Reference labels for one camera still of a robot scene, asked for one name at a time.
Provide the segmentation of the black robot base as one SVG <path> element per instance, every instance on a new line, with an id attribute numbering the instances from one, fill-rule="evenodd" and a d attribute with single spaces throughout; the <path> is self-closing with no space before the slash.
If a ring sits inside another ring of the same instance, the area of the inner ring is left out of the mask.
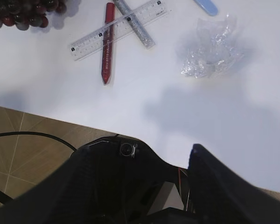
<path id="1" fill-rule="evenodd" d="M 146 143 L 118 136 L 81 146 L 94 176 L 93 224 L 146 224 L 167 208 L 185 210 L 186 170 L 163 161 Z"/>

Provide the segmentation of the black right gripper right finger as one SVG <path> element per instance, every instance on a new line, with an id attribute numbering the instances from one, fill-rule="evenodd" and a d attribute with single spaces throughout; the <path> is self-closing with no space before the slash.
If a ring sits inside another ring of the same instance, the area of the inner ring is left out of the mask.
<path id="1" fill-rule="evenodd" d="M 188 179 L 202 224 L 280 224 L 280 201 L 242 179 L 200 144 L 192 147 Z"/>

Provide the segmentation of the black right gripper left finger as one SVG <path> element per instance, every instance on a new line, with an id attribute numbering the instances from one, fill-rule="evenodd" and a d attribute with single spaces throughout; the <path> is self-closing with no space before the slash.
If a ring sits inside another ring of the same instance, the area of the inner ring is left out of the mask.
<path id="1" fill-rule="evenodd" d="M 121 160 L 114 144 L 83 146 L 28 192 L 0 207 L 0 224 L 120 224 Z"/>

